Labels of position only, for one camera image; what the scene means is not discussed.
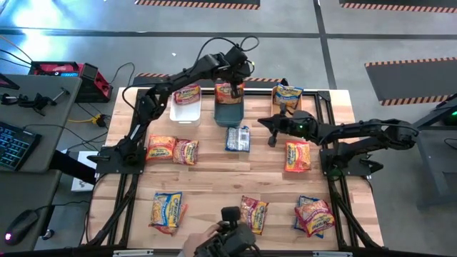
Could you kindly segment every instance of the person's hand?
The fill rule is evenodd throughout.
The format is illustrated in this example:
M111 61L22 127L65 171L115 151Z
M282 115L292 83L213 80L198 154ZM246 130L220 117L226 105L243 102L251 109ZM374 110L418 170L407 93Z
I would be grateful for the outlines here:
M214 224L206 229L203 233L192 233L184 242L183 252L185 257L194 257L194 252L198 246L204 243L206 240L212 238L217 234L217 230L221 227L218 224Z

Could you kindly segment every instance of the wooden table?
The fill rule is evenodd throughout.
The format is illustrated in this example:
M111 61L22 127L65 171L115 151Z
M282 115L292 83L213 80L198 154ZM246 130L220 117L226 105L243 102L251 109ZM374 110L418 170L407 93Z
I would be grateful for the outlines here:
M133 110L119 94L114 107L106 144L112 146L129 132ZM136 98L136 88L126 92L126 99L132 104ZM349 92L332 90L331 103L337 124L354 122ZM258 118L271 115L270 98L267 96L246 96L243 126L251 128L251 152L232 153L224 150L226 128L216 125L213 119L214 96L203 96L201 125L196 128L183 128L174 125L169 111L151 123L148 133L197 139L199 162L195 166L183 166L169 162L146 165L140 176L131 231L129 248L175 248L180 249L190 233L206 230L211 224L221 220L221 208L239 206L241 196L246 195L269 202L265 228L262 236L257 236L257 244L263 250L336 250L334 228L324 232L324 239L315 236L307 238L304 232L292 229L293 208L299 195L321 198L330 201L328 184L321 174L317 147L311 144L312 171L306 173L284 173L286 139L298 140L290 136L278 136L276 148L267 145L270 133L257 122ZM304 97L302 109L316 115L312 98ZM105 224L111 215L116 199L120 175L103 178L94 192L89 218L89 238ZM354 216L366 229L372 239L382 245L381 231L370 187L361 178L348 177L348 189ZM170 237L149 228L152 200L159 192L183 191L184 202L189 205L179 232ZM341 213L343 233L349 242L348 226ZM118 226L118 236L123 228L122 216Z

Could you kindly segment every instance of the concrete floor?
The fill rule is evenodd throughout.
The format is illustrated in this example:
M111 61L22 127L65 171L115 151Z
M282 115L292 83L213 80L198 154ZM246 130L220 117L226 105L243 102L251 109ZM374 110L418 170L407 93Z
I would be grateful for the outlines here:
M233 36L237 32L265 33L260 46L248 53L256 63L254 76L286 77L293 85L305 89L329 88L313 0L261 0L258 11L135 6L132 2L10 0L0 15L0 29L24 31L23 35L8 33L6 36L34 60L88 62L98 66L108 80L117 67L129 61L136 64L136 73L169 74L190 66L202 43L208 39L205 32L234 32ZM329 34L457 34L457 26L451 26L457 23L457 14L342 9L338 0L321 1L321 11ZM186 37L178 34L141 36L138 33L132 33L130 37L115 33L111 33L112 36L46 36L49 31L26 28L65 29L69 34L75 29L190 34ZM314 34L307 36L314 38L304 38L304 34ZM3 41L0 41L0 49L19 54ZM214 41L205 52L228 49L227 43ZM380 106L363 67L365 62L457 56L455 40L329 39L328 50L336 86L350 91L358 120L396 118L413 122L434 107L433 104ZM2 62L0 72L25 74L27 69ZM130 72L130 68L122 70L114 87L127 85ZM95 106L109 114L114 102ZM97 113L86 104L83 107ZM75 106L70 117L87 119L88 114ZM104 132L102 128L86 124L67 126L83 138ZM76 143L79 143L77 138L64 132L58 149ZM427 211L416 208L417 201L430 196L430 183L417 148L402 152L379 151L374 158L385 165L384 170L373 176L374 198L385 245L401 251L457 255L457 205ZM89 198L87 194L70 193L69 182L71 178L62 178L55 201ZM57 234L51 240L39 241L37 248L76 246L81 237L85 208L56 210L51 227Z

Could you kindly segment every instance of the white plastic container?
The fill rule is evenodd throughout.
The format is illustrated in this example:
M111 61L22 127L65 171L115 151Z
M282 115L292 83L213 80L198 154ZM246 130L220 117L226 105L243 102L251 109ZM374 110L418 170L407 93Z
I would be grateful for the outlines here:
M178 126L199 126L201 113L200 99L192 104L178 105L174 101L174 92L171 96L170 119Z

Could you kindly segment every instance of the red power supply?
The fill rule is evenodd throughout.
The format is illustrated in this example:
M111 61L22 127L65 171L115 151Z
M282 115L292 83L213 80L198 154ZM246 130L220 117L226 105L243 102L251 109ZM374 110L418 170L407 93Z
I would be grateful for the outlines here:
M29 75L78 77L81 88L75 103L107 103L113 87L100 74L99 68L91 64L68 61L32 61Z

